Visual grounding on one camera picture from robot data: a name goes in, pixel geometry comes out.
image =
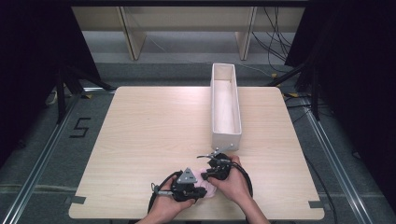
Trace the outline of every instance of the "gray mount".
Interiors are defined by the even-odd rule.
[[[195,175],[192,173],[190,168],[187,168],[183,174],[177,179],[178,184],[194,184],[197,182]]]

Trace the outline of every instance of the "wooden table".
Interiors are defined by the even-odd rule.
[[[319,197],[279,89],[239,87],[241,159],[254,199],[272,220],[315,220]],[[212,152],[209,87],[120,87],[72,203],[72,218],[141,218],[151,183],[174,171],[208,168]],[[220,191],[200,199],[178,220],[245,219]]]

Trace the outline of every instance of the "cardboard box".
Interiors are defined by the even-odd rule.
[[[215,150],[237,150],[242,127],[234,65],[213,63],[210,87],[212,91],[212,147]]]

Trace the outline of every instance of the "gray floor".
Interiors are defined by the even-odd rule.
[[[247,60],[240,61],[231,33],[150,33],[139,60],[135,62],[129,58],[123,34],[87,32],[84,35],[103,81],[114,86],[208,86],[213,62],[235,63],[239,86],[261,86],[271,81],[269,75],[279,72],[268,63],[273,64],[277,69],[285,71],[290,69],[281,65],[283,63],[272,55],[268,61],[266,51],[261,49],[255,40],[251,42]],[[292,40],[293,34],[285,35],[290,41]],[[266,34],[258,34],[258,36],[265,38]],[[292,92],[295,80],[296,78],[288,80],[279,88],[283,92]],[[83,82],[83,85],[92,86],[87,82]],[[109,223],[108,220],[70,218],[68,216],[70,203],[67,199],[74,195],[78,187],[112,97],[112,94],[95,94],[91,99],[84,98],[78,101],[32,197],[24,208],[19,223]],[[302,100],[297,98],[288,100],[286,105],[302,103]],[[389,208],[386,199],[364,164],[352,156],[353,146],[330,108],[322,100],[319,111],[320,123],[325,128],[334,150],[364,201],[373,222],[396,223],[396,216]],[[291,107],[289,112],[304,153],[312,161],[330,192],[338,223],[358,223],[305,114],[306,111],[303,107]],[[81,133],[74,130],[79,118],[91,118],[82,121],[89,130],[84,138],[70,138],[70,135]],[[56,119],[56,105],[49,105],[42,111],[30,133],[24,137],[26,147],[16,149],[0,170],[0,217],[7,213],[14,202],[21,185],[50,138]],[[326,215],[321,221],[309,223],[334,223],[332,209],[328,206],[329,199],[312,167],[310,169],[318,195],[325,204]],[[127,221],[114,220],[113,223],[121,224]],[[276,223],[290,222],[277,220]]]

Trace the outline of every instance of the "floor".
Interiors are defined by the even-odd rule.
[[[212,63],[234,63],[240,76],[240,86],[262,86],[272,80],[272,74],[281,75],[282,71],[290,70],[283,65],[281,59],[268,54],[255,39],[251,40],[247,60],[240,61],[232,33],[149,33],[137,61],[131,61],[122,33],[84,32],[84,35],[103,81],[113,86],[208,85]],[[256,35],[265,44],[271,43],[270,34]],[[293,34],[284,36],[292,42]],[[281,52],[280,45],[274,41],[272,49]],[[296,77],[291,78],[279,88],[285,93],[294,92],[295,81]],[[83,82],[83,85],[92,86],[87,82]],[[76,104],[71,110],[70,118],[61,127],[59,139],[51,143],[54,148],[49,152],[48,159],[41,162],[42,172],[33,184],[32,194],[27,195],[29,200],[22,205],[21,213],[15,217],[18,223],[109,223],[109,220],[74,220],[68,216],[68,207],[91,155],[112,96],[110,93],[97,92],[90,97],[68,99],[69,105],[73,102]],[[50,95],[48,102],[53,97],[54,94]],[[309,159],[308,163],[312,163],[309,167],[326,215],[322,220],[314,222],[273,222],[360,223],[359,213],[351,206],[353,203],[348,200],[348,192],[329,161],[326,143],[319,141],[318,132],[315,131],[319,126],[329,139],[327,146],[330,144],[331,151],[340,161],[346,180],[350,181],[367,210],[370,220],[366,223],[396,223],[396,216],[364,164],[352,154],[353,146],[323,98],[319,102],[320,122],[315,122],[311,117],[309,98],[285,98],[285,102],[303,152]],[[70,135],[81,134],[81,131],[75,130],[75,125],[81,118],[90,118],[81,120],[81,124],[89,127],[89,130],[84,138],[72,139]],[[49,147],[48,141],[53,130],[59,128],[55,124],[56,119],[56,104],[49,104],[30,133],[23,138],[26,147],[17,148],[1,168],[0,217],[6,218],[7,210],[16,202],[22,186],[36,168],[37,159],[42,158],[40,153]],[[127,220],[111,222],[121,224],[127,223]]]

